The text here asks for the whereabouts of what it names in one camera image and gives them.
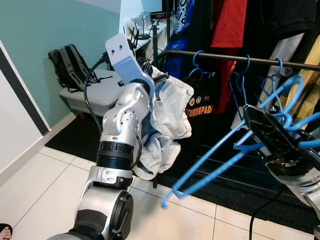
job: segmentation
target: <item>black cable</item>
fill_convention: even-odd
[[[254,219],[256,217],[256,215],[259,213],[259,211],[261,211],[262,209],[265,209],[266,207],[268,207],[270,204],[274,203],[276,200],[278,200],[278,198],[281,196],[281,194],[283,193],[284,189],[285,189],[286,185],[282,185],[282,187],[280,188],[279,192],[277,193],[276,196],[274,196],[274,198],[272,198],[270,201],[266,202],[265,204],[263,204],[261,207],[259,207],[257,210],[255,210],[255,212],[252,214],[251,216],[251,220],[250,220],[250,227],[249,227],[249,240],[252,240],[252,227],[254,225]]]
[[[135,162],[131,165],[131,169],[133,169],[137,165],[138,161],[140,160],[141,153],[142,153],[142,143],[141,143],[140,137],[137,135],[136,139],[138,140],[138,143],[139,143],[139,150],[138,150],[138,153],[136,155]]]
[[[89,70],[85,80],[84,80],[84,89],[83,89],[83,95],[84,95],[84,101],[85,101],[85,104],[86,104],[86,107],[88,108],[91,116],[93,117],[96,125],[98,126],[98,129],[99,129],[99,133],[100,135],[102,134],[103,132],[103,128],[102,128],[102,125],[99,121],[99,119],[97,118],[97,116],[95,115],[94,111],[92,110],[91,106],[90,106],[90,103],[88,101],[88,96],[87,96],[87,86],[88,86],[88,82],[89,82],[89,78],[91,76],[91,74],[94,72],[94,70],[104,62],[104,60],[102,58],[100,58],[100,60],[98,62],[96,62],[95,65],[93,65],[93,67]]]

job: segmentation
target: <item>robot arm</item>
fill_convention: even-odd
[[[123,34],[108,40],[106,49],[125,87],[114,108],[102,119],[97,164],[90,169],[74,226],[49,240],[123,240],[130,232],[134,201],[127,188],[133,180],[141,122],[149,112],[155,87],[136,62]]]

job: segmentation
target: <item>foot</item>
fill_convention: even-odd
[[[5,227],[2,231],[0,231],[0,240],[10,239],[11,238],[11,231],[9,227]]]

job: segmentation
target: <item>black mat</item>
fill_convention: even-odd
[[[85,119],[78,116],[45,146],[94,162],[99,141],[98,128],[91,116],[87,115]],[[212,169],[202,169],[203,172],[212,171],[217,162],[212,164],[213,166],[205,165],[204,168],[212,167]],[[259,181],[256,182],[259,188],[252,184],[237,183],[236,181],[241,182],[241,180],[251,183],[252,178],[257,179],[252,174],[248,177],[245,172],[246,168],[243,167],[245,165],[246,160],[241,163],[240,167],[228,170],[216,181],[196,192],[194,196],[251,215],[255,209],[277,194],[276,191],[280,189],[280,185],[268,175],[268,171],[262,172]],[[183,188],[190,186],[203,176],[198,172],[189,179]],[[177,179],[178,176],[174,172],[166,171],[158,176],[158,183],[171,187]],[[287,188],[277,202],[261,211],[257,217],[310,234],[319,224],[314,210],[300,202]]]

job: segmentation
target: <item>black backpack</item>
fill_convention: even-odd
[[[84,90],[89,68],[75,45],[69,44],[61,49],[52,50],[48,52],[48,56],[54,65],[58,82],[63,88],[68,88],[71,93]],[[95,84],[100,81],[93,73],[89,82]]]

